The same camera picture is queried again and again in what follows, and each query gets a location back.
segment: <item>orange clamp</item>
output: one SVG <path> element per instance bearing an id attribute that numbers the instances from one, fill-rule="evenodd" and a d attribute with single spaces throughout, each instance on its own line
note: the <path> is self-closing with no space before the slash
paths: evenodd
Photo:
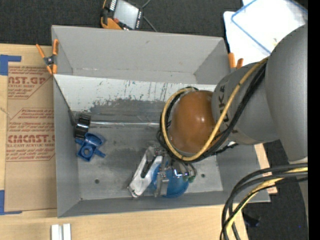
<path id="1" fill-rule="evenodd" d="M 54 58 L 58 55 L 58 46 L 59 46 L 59 41 L 58 39 L 55 39 L 53 41 L 53 45 L 52 45 L 52 56 L 51 57 L 46 57 L 44 51 L 41 49 L 39 44 L 35 45 L 36 48 L 38 49 L 38 52 L 41 56 L 41 58 L 43 58 L 45 64 L 46 64 L 46 69 L 48 70 L 48 72 L 50 73 L 50 75 L 52 74 L 56 74 L 57 73 L 57 65 L 55 64 Z"/>

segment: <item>cardboard box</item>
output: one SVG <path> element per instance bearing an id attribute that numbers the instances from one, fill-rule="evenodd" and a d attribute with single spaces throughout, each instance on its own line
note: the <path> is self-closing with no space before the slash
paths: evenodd
<path id="1" fill-rule="evenodd" d="M 254 146 L 237 146 L 196 163 L 199 175 L 179 198 L 138 200 L 127 186 L 146 148 L 156 142 L 165 101 L 178 89 L 213 91 L 230 72 L 220 37 L 53 26 L 58 39 L 54 126 L 58 217 L 221 205 L 233 186 L 260 168 Z M 104 125 L 107 142 L 86 162 L 76 156 L 69 111 Z M 255 201 L 268 201 L 266 191 Z"/>
<path id="2" fill-rule="evenodd" d="M 34 45 L 0 44 L 0 55 L 20 57 L 1 76 L 4 211 L 56 208 L 53 78 Z"/>

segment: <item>white object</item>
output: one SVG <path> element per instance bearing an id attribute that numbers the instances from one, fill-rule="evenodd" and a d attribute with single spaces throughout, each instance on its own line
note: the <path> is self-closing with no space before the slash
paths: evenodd
<path id="1" fill-rule="evenodd" d="M 71 240 L 71 224 L 51 225 L 51 240 Z"/>
<path id="2" fill-rule="evenodd" d="M 293 0 L 253 0 L 231 20 L 270 54 L 285 36 L 307 23 L 308 11 Z"/>

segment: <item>cardboard sheet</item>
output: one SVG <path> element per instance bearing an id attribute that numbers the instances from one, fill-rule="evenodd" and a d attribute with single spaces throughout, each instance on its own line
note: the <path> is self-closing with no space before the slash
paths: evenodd
<path id="1" fill-rule="evenodd" d="M 50 46 L 42 48 L 46 56 L 52 54 Z M 1 76 L 1 97 L 7 94 L 1 102 L 7 104 L 1 108 L 7 121 L 0 146 L 2 162 L 6 149 L 4 211 L 55 208 L 53 78 L 35 45 L 0 44 L 0 54 L 21 56 L 20 62 L 8 63 L 8 76 Z"/>

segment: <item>electronic device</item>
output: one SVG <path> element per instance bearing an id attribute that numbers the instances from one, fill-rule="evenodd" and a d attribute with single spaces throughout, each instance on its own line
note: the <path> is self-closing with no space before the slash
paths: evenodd
<path id="1" fill-rule="evenodd" d="M 104 0 L 100 19 L 104 29 L 139 30 L 142 21 L 142 7 L 127 0 Z"/>

